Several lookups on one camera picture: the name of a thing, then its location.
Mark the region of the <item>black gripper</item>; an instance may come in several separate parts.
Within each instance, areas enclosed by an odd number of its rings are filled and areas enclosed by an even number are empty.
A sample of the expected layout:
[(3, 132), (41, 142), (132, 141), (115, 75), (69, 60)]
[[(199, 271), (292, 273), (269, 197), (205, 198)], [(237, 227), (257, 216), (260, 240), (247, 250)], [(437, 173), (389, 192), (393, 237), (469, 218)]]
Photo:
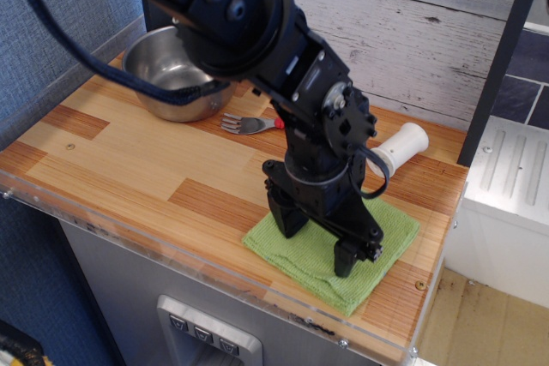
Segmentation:
[(373, 152), (356, 153), (328, 175), (295, 169), (290, 158), (262, 165), (268, 205), (281, 234), (291, 238), (310, 221), (333, 234), (335, 275), (340, 278), (350, 275), (356, 261), (374, 262), (383, 253), (383, 230), (364, 201), (380, 196), (384, 187), (370, 193), (360, 188), (368, 160), (384, 168)]

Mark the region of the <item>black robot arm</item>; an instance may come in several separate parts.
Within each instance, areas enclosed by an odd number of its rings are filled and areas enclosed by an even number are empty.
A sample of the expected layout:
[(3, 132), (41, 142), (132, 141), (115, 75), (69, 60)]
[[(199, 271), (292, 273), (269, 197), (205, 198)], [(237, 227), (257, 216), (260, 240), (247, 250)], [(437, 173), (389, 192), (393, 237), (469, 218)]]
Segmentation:
[(248, 81), (283, 120), (285, 158), (262, 167), (280, 232), (292, 237), (313, 221), (332, 233), (343, 278), (357, 261), (376, 260), (383, 231), (361, 190), (376, 118), (294, 0), (150, 1), (178, 20), (195, 66), (217, 80)]

